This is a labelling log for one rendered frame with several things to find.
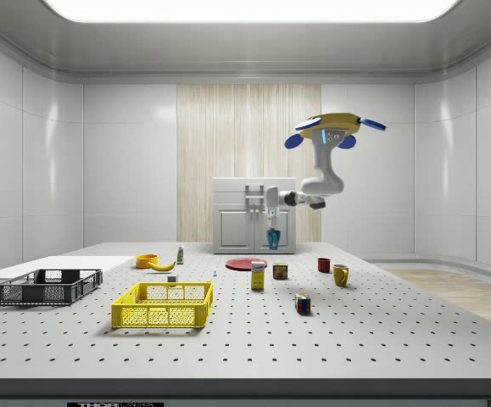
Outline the white cabinet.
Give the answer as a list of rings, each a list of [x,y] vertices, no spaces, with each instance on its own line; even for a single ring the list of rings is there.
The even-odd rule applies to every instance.
[[[269,248],[265,189],[293,190],[294,177],[215,177],[213,179],[213,252],[216,254],[292,254],[296,246],[295,209],[280,208],[277,250]]]

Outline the red plate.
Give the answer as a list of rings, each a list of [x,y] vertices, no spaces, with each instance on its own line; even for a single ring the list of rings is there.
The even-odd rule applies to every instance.
[[[252,263],[254,262],[263,264],[264,268],[268,264],[266,260],[259,259],[259,258],[235,258],[235,259],[227,260],[226,268],[229,270],[236,270],[236,271],[251,271]]]

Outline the yellow basket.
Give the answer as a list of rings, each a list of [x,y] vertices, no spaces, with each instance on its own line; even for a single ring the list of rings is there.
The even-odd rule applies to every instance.
[[[139,282],[111,304],[113,327],[204,327],[213,283]]]

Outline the yellow white box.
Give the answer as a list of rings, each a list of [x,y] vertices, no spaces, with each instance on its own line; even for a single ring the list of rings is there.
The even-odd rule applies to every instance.
[[[251,288],[253,290],[264,289],[266,262],[255,260],[251,262]]]

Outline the dark grey basket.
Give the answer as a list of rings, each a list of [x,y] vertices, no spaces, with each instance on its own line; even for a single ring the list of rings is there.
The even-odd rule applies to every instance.
[[[0,304],[73,304],[102,282],[101,269],[38,269],[1,282]]]

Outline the drone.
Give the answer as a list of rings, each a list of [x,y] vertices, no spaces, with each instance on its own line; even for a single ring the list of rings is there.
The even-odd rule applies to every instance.
[[[360,129],[361,125],[367,125],[379,131],[386,130],[386,126],[381,123],[350,113],[320,114],[297,124],[295,126],[296,133],[285,141],[285,148],[296,148],[305,138],[311,139],[313,130],[321,130],[322,141],[327,142],[329,139],[327,130],[335,129],[342,131],[344,135],[344,139],[338,142],[338,147],[350,149],[356,144],[354,134]]]

